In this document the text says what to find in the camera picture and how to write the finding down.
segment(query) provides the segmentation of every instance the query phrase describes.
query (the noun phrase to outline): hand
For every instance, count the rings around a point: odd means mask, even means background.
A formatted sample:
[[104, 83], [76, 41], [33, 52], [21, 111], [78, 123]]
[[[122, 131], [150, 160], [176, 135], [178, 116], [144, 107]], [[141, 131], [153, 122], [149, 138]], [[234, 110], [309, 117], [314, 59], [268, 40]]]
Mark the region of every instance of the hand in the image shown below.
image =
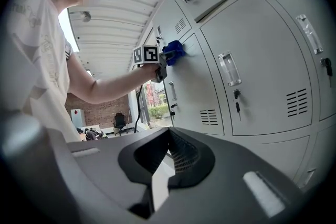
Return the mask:
[[150, 77], [149, 79], [155, 79], [156, 78], [156, 71], [159, 69], [159, 65], [157, 65], [156, 63], [145, 63], [142, 68]]

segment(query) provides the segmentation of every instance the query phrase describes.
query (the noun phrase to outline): person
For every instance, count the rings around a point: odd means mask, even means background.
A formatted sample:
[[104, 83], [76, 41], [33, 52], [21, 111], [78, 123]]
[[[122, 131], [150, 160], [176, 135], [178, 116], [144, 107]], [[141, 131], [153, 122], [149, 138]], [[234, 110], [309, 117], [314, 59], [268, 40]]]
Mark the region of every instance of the person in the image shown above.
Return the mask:
[[80, 140], [81, 140], [82, 142], [86, 141], [85, 133], [83, 132], [83, 130], [80, 129], [80, 128], [76, 128], [76, 129], [77, 129], [77, 132], [79, 133]]
[[89, 141], [89, 140], [98, 140], [95, 131], [93, 131], [92, 129], [91, 130], [85, 129], [85, 134], [86, 134], [86, 136], [85, 136], [86, 141]]
[[120, 98], [155, 78], [155, 64], [115, 79], [94, 79], [77, 60], [66, 41], [58, 15], [86, 0], [10, 0], [6, 30], [10, 54], [17, 72], [13, 80], [25, 79], [25, 87], [13, 87], [17, 100], [7, 98], [11, 109], [36, 117], [46, 128], [59, 130], [66, 142], [80, 141], [65, 109], [67, 93], [93, 104]]

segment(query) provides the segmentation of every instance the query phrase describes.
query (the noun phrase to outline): gray plastic device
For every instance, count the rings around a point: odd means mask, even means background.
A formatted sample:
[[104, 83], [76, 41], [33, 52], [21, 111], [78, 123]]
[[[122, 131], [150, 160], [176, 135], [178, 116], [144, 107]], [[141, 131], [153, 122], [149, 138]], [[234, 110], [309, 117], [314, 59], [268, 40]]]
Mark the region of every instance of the gray plastic device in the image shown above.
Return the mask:
[[[2, 126], [3, 160], [32, 203], [59, 223], [269, 222], [301, 198], [248, 149], [202, 133], [162, 128], [66, 144], [20, 112], [7, 113]], [[167, 150], [175, 176], [154, 212], [151, 177]], [[252, 173], [260, 180], [248, 179]]]

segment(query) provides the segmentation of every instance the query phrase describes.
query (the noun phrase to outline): locker vent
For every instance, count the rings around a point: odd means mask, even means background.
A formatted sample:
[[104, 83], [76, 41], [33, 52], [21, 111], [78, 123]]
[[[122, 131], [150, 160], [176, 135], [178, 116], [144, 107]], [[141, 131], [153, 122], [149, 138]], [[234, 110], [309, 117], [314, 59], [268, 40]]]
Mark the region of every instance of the locker vent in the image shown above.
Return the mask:
[[181, 32], [182, 29], [179, 24], [175, 25], [175, 30], [177, 33]]
[[218, 125], [217, 113], [215, 109], [200, 110], [203, 125]]
[[182, 29], [186, 26], [186, 23], [184, 19], [182, 18], [176, 25], [175, 25], [175, 30], [177, 33], [181, 32]]
[[308, 111], [307, 109], [307, 89], [286, 95], [287, 97], [287, 117], [300, 115]]

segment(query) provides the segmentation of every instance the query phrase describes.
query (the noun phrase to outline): white t-shirt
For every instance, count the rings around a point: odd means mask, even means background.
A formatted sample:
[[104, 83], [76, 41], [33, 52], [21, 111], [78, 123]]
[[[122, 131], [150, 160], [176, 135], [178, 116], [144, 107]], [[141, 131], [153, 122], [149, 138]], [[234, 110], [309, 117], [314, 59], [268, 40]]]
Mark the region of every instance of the white t-shirt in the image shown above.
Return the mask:
[[9, 100], [7, 106], [33, 115], [47, 128], [60, 130], [66, 142], [80, 141], [65, 109], [69, 89], [67, 60], [72, 48], [64, 37], [53, 2], [11, 0], [6, 23], [10, 43], [14, 44], [10, 57], [18, 63], [13, 77], [25, 81], [22, 89], [12, 87], [8, 93], [15, 92], [22, 101]]

